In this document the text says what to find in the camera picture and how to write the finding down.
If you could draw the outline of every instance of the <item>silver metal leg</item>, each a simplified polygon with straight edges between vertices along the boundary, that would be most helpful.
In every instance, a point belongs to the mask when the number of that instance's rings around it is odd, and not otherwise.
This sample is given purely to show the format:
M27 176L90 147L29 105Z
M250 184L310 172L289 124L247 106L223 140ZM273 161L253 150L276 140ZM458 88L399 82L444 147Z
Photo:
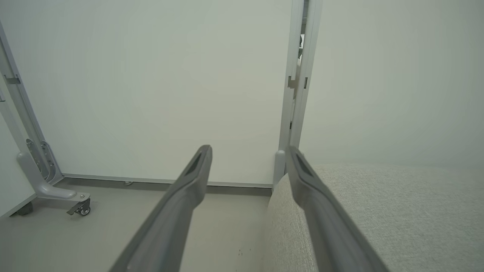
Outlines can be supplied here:
M37 168L39 168L39 171L42 174L42 177L46 179L49 176L49 170L42 159L42 155L39 153L39 149L37 149L35 143L30 139L26 140L26 144L33 160L35 161L35 164L37 165Z
M62 199L62 200L72 201L75 203L88 202L88 200L91 197L90 194L88 193L62 189L48 184L42 177L41 173L39 172L37 165L35 164L30 154L26 152L20 152L17 155L17 162L22 168L22 170L24 171L25 176L27 177L30 184L32 185L37 197L49 198L49 199Z

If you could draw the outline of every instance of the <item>metal bracket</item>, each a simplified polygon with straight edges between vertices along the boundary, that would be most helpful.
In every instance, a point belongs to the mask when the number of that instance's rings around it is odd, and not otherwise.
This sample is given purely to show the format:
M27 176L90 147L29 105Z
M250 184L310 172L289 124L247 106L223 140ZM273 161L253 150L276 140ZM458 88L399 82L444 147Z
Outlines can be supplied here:
M45 165L42 159L42 155L40 154L39 149L35 146L35 143L30 139L27 139L26 143L27 143L27 147L29 148L30 154L32 155L32 158L35 161L35 164L37 165L37 168L39 168L39 171L45 180L49 176L49 170L47 169L47 166Z
M291 80L291 76L287 79L287 86L291 89L295 89L297 87L297 80Z
M40 144L42 147L42 152L44 152L47 163L49 164L49 175L47 176L45 181L48 183L58 182L63 178L63 176L61 171L59 170L54 154L52 153L52 149L46 141L41 141Z
M8 77L7 75L3 75L5 78L5 82L10 85L19 85L20 84L20 79L18 78L18 75L15 75L15 77Z

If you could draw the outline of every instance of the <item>metal frame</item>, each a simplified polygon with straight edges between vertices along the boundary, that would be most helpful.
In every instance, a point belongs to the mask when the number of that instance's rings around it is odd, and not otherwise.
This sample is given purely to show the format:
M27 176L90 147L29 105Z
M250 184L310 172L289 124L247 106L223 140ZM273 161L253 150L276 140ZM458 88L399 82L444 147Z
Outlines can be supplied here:
M289 32L289 48L287 50L286 81L281 117L281 133L279 147L275 155L273 187L286 173L285 149L291 144L299 146L301 129L303 126L304 111L306 109L307 91L311 81L313 61L318 40L319 22L321 19L322 0L309 0L304 47L302 51L301 70L295 74L299 56L299 40L302 30L304 1L294 0L292 3L291 28ZM298 76L299 83L296 89L291 87L291 79Z
M10 97L2 94L0 112L5 119L8 129L20 150L17 162L32 185L35 195L41 198L62 199L73 202L87 202L90 198L88 193L80 193L73 190L61 189L48 184L60 181L63 176L52 150L45 141L40 125L35 117L25 87L22 84L20 73L15 64L12 52L7 43L7 38L0 22L0 71L7 85ZM19 124L15 121L12 109L5 99L12 99L22 125L29 139L25 139Z
M306 110L307 94L311 83L316 43L318 41L319 24L321 21L322 0L309 0L307 12L306 31L304 35L304 47L302 51L301 72L296 94L294 116L289 144L299 147L301 131L303 127L304 112Z
M62 179L62 173L59 166L55 160L48 158L48 153L41 149L45 148L45 137L40 128L39 122L35 117L32 105L30 104L29 97L25 90L22 78L20 77L20 72L14 60L14 56L7 42L7 37L5 31L0 21L0 54L2 58L0 59L0 72L1 77L5 80L12 102L15 105L15 109L22 121L22 125L27 132L29 139L33 142L30 145L32 148L38 150L40 158L38 158L37 163L39 163L39 170L44 179L48 179L51 183L56 183Z
M285 148L289 144L291 131L292 104L294 100L294 82L296 81L297 63L299 56L299 40L303 22L304 0L293 0L291 10L291 24L289 29L289 45L287 48L286 79L284 81L284 98L282 102L281 132L279 146L275 154L273 187L284 176L286 170Z

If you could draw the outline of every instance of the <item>beige fabric cushion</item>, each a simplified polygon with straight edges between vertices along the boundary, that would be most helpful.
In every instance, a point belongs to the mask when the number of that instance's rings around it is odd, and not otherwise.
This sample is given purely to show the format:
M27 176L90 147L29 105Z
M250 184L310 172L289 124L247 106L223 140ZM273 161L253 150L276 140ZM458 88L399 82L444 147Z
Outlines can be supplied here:
M484 171L314 169L391 271L484 271ZM269 202L266 234L265 272L317 271L287 177Z

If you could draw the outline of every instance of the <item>baseboard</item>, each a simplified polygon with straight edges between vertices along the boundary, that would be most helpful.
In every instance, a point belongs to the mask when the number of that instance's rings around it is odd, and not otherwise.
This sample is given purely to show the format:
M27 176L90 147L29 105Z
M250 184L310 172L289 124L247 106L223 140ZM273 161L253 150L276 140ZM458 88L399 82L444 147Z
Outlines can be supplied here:
M2 215L2 217L9 217L10 215L12 215L15 212L17 212L20 208L22 208L23 206L27 205L27 203L29 203L32 200L34 200L36 197L37 197L36 194L31 195L30 197L28 197L27 199L25 199L24 201L22 201L22 203L18 204L13 209L11 209L10 211L8 211L6 214Z
M94 175L79 175L79 174L66 174L63 173L65 178L73 179L86 179L86 180L102 180L102 181L124 181L124 182L147 182L147 183L161 183L172 184L175 180L163 180L163 179L142 179L142 178L124 178L124 177L107 177L107 176L94 176ZM225 187L248 187L248 188L272 188L272 184L259 184L259 183L237 183L237 182L211 182L208 186L225 186Z

